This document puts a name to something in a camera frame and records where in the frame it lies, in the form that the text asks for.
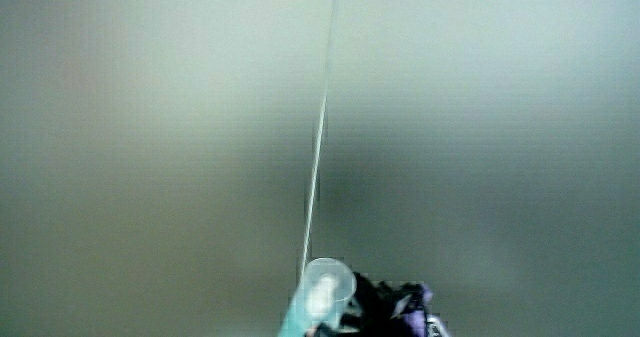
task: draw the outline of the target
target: thin wire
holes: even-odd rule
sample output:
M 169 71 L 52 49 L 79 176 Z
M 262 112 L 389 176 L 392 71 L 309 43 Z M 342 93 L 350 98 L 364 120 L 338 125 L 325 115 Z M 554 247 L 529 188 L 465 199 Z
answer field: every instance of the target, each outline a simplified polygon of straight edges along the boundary
M 311 190 L 309 193 L 309 200 L 307 202 L 307 227 L 304 234 L 304 250 L 302 252 L 302 263 L 300 264 L 300 279 L 302 279 L 304 268 L 307 265 L 309 242 L 311 240 L 311 219 L 313 217 L 313 203 L 316 198 L 318 164 L 320 163 L 320 146 L 322 144 L 322 131 L 324 129 L 325 112 L 327 108 L 327 94 L 329 93 L 329 75 L 331 73 L 331 57 L 333 55 L 333 33 L 335 31 L 336 25 L 338 1 L 339 0 L 333 0 L 331 7 L 331 22 L 329 25 L 329 37 L 327 38 L 327 51 L 324 65 L 324 93 L 322 96 L 322 106 L 320 107 L 320 122 L 318 123 L 318 131 L 316 132 L 316 145 L 314 148 L 313 169 L 311 172 Z

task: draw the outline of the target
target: gray ceiling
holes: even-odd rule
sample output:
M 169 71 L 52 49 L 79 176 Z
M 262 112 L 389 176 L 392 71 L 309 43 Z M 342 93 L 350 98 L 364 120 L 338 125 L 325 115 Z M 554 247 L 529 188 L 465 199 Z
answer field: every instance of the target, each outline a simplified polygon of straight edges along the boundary
M 331 0 L 0 10 L 0 335 L 275 335 Z M 639 42 L 640 0 L 340 0 L 313 257 L 455 336 L 637 333 Z

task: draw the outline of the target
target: clear plastic cup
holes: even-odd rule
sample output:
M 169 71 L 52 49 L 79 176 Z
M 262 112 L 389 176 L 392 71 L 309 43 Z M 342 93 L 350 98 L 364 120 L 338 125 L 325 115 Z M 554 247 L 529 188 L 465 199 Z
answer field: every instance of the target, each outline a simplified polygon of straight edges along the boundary
M 300 337 L 320 323 L 338 328 L 356 290 L 356 278 L 344 263 L 318 258 L 304 269 L 278 337 Z

